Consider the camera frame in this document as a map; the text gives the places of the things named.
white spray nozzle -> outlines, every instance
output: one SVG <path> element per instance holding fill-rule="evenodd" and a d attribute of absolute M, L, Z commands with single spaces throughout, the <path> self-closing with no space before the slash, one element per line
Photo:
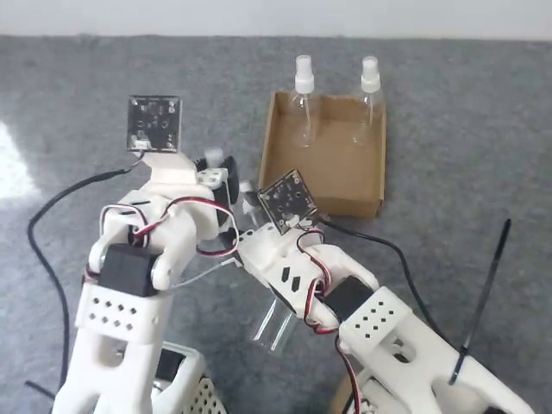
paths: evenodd
<path fill-rule="evenodd" d="M 381 88 L 378 59 L 375 56 L 367 56 L 362 60 L 361 88 L 366 93 L 374 93 Z"/>
<path fill-rule="evenodd" d="M 297 93 L 312 93 L 314 91 L 314 75 L 312 74 L 312 59 L 308 54 L 302 54 L 295 59 L 295 91 Z"/>

gray carpet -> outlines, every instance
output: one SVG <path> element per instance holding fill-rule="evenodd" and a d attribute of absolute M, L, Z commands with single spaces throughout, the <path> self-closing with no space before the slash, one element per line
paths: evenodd
<path fill-rule="evenodd" d="M 386 204 L 373 223 L 342 222 L 403 248 L 455 343 L 502 222 L 512 218 L 473 352 L 535 410 L 552 410 L 552 44 L 0 37 L 0 411 L 47 412 L 49 402 L 22 383 L 54 389 L 60 367 L 60 305 L 27 245 L 27 220 L 77 179 L 133 159 L 124 152 L 127 96 L 178 93 L 184 151 L 196 157 L 221 146 L 243 178 L 254 178 L 269 93 L 292 87 L 299 53 L 313 55 L 325 93 L 353 91 L 361 58 L 379 56 L 389 112 Z M 91 186 L 39 225 L 72 318 L 101 207 L 146 178 L 140 167 Z M 330 230 L 328 240 L 414 306 L 393 252 Z M 194 260 L 187 274 L 209 266 Z M 324 412 L 344 375 L 332 339 L 301 327 L 281 358 L 265 354 L 247 338 L 267 297 L 239 270 L 213 274 L 178 294 L 167 339 L 205 354 L 230 412 Z"/>

cardboard tray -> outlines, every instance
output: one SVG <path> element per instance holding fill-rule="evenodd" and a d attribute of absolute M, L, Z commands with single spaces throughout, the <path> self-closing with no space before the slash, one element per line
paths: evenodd
<path fill-rule="evenodd" d="M 259 188 L 297 168 L 320 212 L 374 218 L 384 199 L 386 114 L 370 128 L 364 145 L 355 144 L 364 113 L 358 98 L 322 96 L 317 139 L 301 148 L 291 142 L 290 98 L 290 92 L 272 94 Z"/>

white wall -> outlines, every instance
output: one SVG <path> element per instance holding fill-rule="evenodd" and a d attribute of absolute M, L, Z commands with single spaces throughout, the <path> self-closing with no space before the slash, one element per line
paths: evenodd
<path fill-rule="evenodd" d="M 552 0 L 0 0 L 0 34 L 552 40 Z"/>

circuit board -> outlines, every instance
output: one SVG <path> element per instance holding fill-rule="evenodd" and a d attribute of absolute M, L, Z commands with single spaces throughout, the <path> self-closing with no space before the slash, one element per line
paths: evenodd
<path fill-rule="evenodd" d="M 298 170 L 290 171 L 260 190 L 259 200 L 282 235 L 317 210 L 314 198 Z"/>
<path fill-rule="evenodd" d="M 178 152 L 181 108 L 179 97 L 130 97 L 127 149 L 152 153 Z"/>

